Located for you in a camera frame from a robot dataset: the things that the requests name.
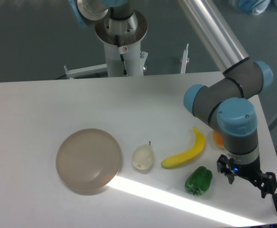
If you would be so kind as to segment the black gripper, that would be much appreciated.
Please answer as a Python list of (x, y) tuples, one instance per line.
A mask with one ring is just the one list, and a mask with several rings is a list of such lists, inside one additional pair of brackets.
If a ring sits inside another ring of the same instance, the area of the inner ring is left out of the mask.
[(234, 182), (235, 176), (251, 183), (261, 191), (264, 199), (268, 194), (274, 195), (277, 189), (277, 179), (273, 172), (262, 173), (260, 170), (259, 156), (251, 163), (237, 164), (233, 158), (228, 158), (221, 154), (217, 160), (217, 172), (224, 174), (228, 178), (229, 184)]

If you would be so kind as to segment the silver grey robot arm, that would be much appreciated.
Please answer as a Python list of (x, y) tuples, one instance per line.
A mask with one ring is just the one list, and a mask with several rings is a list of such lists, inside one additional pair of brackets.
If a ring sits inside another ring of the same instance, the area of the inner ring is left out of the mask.
[[(147, 32), (144, 16), (129, 0), (71, 0), (79, 25), (94, 25), (105, 46), (109, 77), (142, 76), (141, 40)], [(251, 97), (268, 88), (270, 67), (250, 60), (211, 0), (181, 0), (179, 5), (212, 56), (224, 78), (207, 87), (193, 85), (183, 104), (195, 117), (218, 132), (227, 155), (217, 161), (217, 170), (229, 183), (236, 176), (260, 189), (261, 196), (274, 194), (277, 180), (260, 169), (257, 116)]]

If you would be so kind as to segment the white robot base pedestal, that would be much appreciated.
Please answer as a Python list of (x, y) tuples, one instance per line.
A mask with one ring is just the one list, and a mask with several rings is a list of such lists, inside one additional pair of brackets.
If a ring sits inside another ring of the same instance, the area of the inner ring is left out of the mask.
[(108, 77), (143, 76), (148, 53), (141, 50), (141, 41), (130, 45), (112, 45), (103, 42), (105, 63), (68, 70), (67, 79), (106, 73)]

